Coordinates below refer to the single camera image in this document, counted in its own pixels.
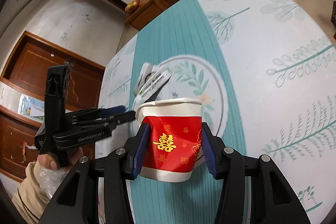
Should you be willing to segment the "person's left forearm beige sleeve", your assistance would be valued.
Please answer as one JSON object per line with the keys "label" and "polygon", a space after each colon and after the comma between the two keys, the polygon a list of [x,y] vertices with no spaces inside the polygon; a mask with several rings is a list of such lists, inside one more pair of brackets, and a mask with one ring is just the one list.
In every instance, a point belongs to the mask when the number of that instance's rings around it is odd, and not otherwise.
{"label": "person's left forearm beige sleeve", "polygon": [[41,188],[41,167],[57,170],[59,165],[51,155],[38,156],[36,161],[27,165],[26,178],[19,184],[11,199],[18,213],[27,223],[39,223],[50,200]]}

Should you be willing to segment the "person's left hand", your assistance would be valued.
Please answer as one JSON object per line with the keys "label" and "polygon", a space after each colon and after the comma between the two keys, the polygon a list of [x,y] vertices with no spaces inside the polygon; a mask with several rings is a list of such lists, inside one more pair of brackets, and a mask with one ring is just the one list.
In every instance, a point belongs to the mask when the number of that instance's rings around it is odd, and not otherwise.
{"label": "person's left hand", "polygon": [[[70,169],[76,164],[78,159],[80,159],[83,156],[83,150],[81,147],[69,150],[68,151],[68,156],[70,159],[70,164],[68,166],[65,166],[64,169],[69,172]],[[38,162],[40,166],[43,166],[46,169],[51,169],[51,170],[57,170],[60,169],[61,166],[59,165],[57,159],[51,155],[50,153],[44,154],[44,155],[39,155],[38,156]]]}

